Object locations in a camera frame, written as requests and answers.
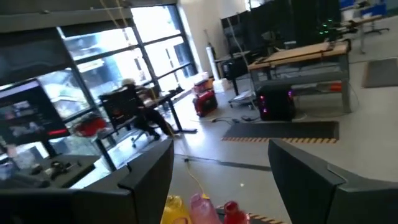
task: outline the yellow string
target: yellow string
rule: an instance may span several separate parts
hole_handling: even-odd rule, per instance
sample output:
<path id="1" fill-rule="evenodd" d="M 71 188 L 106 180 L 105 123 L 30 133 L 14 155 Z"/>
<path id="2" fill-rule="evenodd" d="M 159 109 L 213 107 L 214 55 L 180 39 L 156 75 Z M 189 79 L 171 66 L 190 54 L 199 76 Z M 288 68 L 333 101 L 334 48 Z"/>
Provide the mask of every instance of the yellow string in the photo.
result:
<path id="1" fill-rule="evenodd" d="M 106 10 L 106 12 L 108 13 L 109 17 L 110 17 L 111 20 L 113 21 L 113 23 L 114 23 L 114 25 L 116 26 L 116 28 L 120 29 L 119 24 L 116 22 L 115 18 L 112 16 L 112 14 L 111 14 L 111 12 L 109 11 L 109 9 L 106 7 L 106 4 L 103 2 L 103 0 L 99 0 L 99 1 L 100 1 L 101 5 L 104 7 L 104 9 Z M 122 20 L 123 20 L 123 22 L 124 22 L 124 25 L 125 25 L 126 27 L 128 27 L 128 24 L 127 24 L 127 22 L 126 22 L 126 20 L 125 20 L 125 18 L 124 18 L 123 9 L 122 9 L 122 7 L 120 6 L 119 0 L 116 0 L 116 4 L 118 5 L 119 11 L 120 11 L 120 15 L 121 15 L 121 17 L 122 17 Z M 155 99 L 156 107 L 158 107 L 158 106 L 159 106 L 159 102 L 157 101 L 157 97 L 156 97 L 155 91 L 154 91 L 153 88 L 150 88 L 150 91 L 151 91 L 151 93 L 152 93 L 153 99 Z M 169 129 L 169 133 L 173 133 L 173 130 L 172 130 L 172 128 L 168 125 L 168 123 L 167 123 L 167 128 Z M 185 151 L 184 147 L 181 146 L 181 145 L 179 145 L 177 141 L 175 141 L 175 143 L 176 143 L 176 145 L 179 146 L 180 149 L 183 151 L 184 156 L 187 157 L 187 152 Z M 200 190 L 201 190 L 201 193 L 202 193 L 203 195 L 205 195 L 205 190 L 203 189 L 201 183 L 200 183 L 199 180 L 191 173 L 189 164 L 186 163 L 186 165 L 187 165 L 186 168 L 187 168 L 187 172 L 188 172 L 189 176 L 198 184 L 198 186 L 199 186 L 199 188 L 200 188 Z"/>

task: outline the floor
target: floor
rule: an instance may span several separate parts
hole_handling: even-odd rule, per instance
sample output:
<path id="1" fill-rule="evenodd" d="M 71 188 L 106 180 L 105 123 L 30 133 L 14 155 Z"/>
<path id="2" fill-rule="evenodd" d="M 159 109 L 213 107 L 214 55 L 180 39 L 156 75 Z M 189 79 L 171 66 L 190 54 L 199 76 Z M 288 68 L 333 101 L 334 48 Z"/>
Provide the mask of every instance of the floor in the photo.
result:
<path id="1" fill-rule="evenodd" d="M 341 95 L 306 96 L 300 99 L 302 121 L 339 121 L 340 141 L 337 144 L 296 146 L 364 177 L 398 182 L 398 88 L 361 88 L 365 61 L 398 56 L 398 17 L 380 21 L 377 26 L 389 27 L 391 31 L 367 36 L 366 55 L 359 54 L 359 42 L 355 40 L 350 54 L 351 106 L 354 113 L 340 116 Z M 248 90 L 249 80 L 240 80 L 239 89 Z M 233 95 L 231 90 L 217 94 L 219 109 L 204 119 L 198 119 L 195 115 L 189 96 L 176 105 L 183 127 L 198 128 L 197 134 L 181 135 L 175 140 L 175 153 L 178 155 L 175 157 L 170 194 L 181 195 L 186 203 L 191 195 L 200 192 L 200 188 L 187 172 L 187 165 L 183 161 L 185 157 L 180 155 L 257 167 L 269 166 L 267 143 L 220 141 L 229 124 L 208 121 L 219 116 L 258 116 L 256 111 L 247 106 L 231 109 L 227 101 Z M 334 117 L 316 118 L 319 116 Z M 143 138 L 139 144 L 148 144 L 148 140 Z M 137 151 L 130 147 L 119 147 L 112 153 L 115 159 L 133 158 L 148 148 Z M 122 166 L 123 161 L 120 159 L 118 165 Z M 191 161 L 189 168 L 215 205 L 236 200 L 248 212 L 290 223 L 271 172 L 218 165 L 211 161 Z"/>

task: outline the glass wall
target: glass wall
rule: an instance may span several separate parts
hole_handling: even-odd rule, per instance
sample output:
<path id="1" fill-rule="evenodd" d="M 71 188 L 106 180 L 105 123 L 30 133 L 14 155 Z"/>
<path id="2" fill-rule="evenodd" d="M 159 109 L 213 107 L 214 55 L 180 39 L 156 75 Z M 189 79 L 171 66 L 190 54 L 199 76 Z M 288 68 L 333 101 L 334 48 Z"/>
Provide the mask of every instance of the glass wall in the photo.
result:
<path id="1" fill-rule="evenodd" d="M 41 38 L 42 31 L 27 31 L 36 39 L 27 41 L 31 38 L 21 36 L 18 37 L 21 43 L 0 43 L 0 49 L 10 48 L 14 54 L 27 52 L 25 57 L 18 56 L 24 63 L 5 67 L 6 70 L 0 68 L 0 77 L 4 74 L 25 77 L 23 74 L 27 71 L 34 71 L 25 79 L 36 77 L 40 81 L 71 133 L 81 118 L 92 111 L 107 120 L 98 97 L 121 87 L 125 78 L 133 78 L 139 85 L 158 85 L 162 91 L 179 85 L 188 87 L 187 78 L 196 74 L 197 68 L 177 7 L 139 7 L 131 12 L 133 18 L 124 26 L 116 27 L 112 21 L 77 24 L 48 29 L 45 38 Z M 33 49 L 43 49 L 43 45 L 45 51 L 31 53 Z M 11 79 L 8 83 L 21 80 Z M 12 85 L 8 83 L 2 82 L 0 90 Z M 113 141 L 105 144 L 111 148 L 113 142 L 125 139 L 127 134 L 130 132 L 120 131 L 119 135 L 112 136 Z M 92 139 L 75 134 L 50 143 L 62 154 L 100 155 Z M 48 156 L 39 142 L 8 147 L 13 157 L 22 158 L 18 161 L 21 164 L 31 164 Z"/>

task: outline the white wall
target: white wall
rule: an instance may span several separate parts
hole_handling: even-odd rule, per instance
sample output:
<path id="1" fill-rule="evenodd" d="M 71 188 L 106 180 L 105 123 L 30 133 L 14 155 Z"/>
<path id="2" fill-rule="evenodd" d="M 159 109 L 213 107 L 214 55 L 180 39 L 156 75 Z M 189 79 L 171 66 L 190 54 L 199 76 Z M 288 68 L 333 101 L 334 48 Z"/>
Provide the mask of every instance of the white wall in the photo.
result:
<path id="1" fill-rule="evenodd" d="M 215 48 L 217 57 L 226 55 L 227 51 L 220 19 L 245 11 L 244 0 L 180 0 L 178 9 L 190 41 L 198 71 L 209 72 L 211 75 L 204 30 L 208 31 L 210 42 Z"/>

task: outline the computer tower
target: computer tower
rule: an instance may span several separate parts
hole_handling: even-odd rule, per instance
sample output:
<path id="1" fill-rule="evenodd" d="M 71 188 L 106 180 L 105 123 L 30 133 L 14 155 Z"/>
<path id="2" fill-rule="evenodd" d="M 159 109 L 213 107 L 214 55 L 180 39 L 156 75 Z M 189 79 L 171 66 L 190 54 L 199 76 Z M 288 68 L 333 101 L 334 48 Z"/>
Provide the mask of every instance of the computer tower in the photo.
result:
<path id="1" fill-rule="evenodd" d="M 264 86 L 256 92 L 260 118 L 263 121 L 292 121 L 296 115 L 290 86 Z"/>

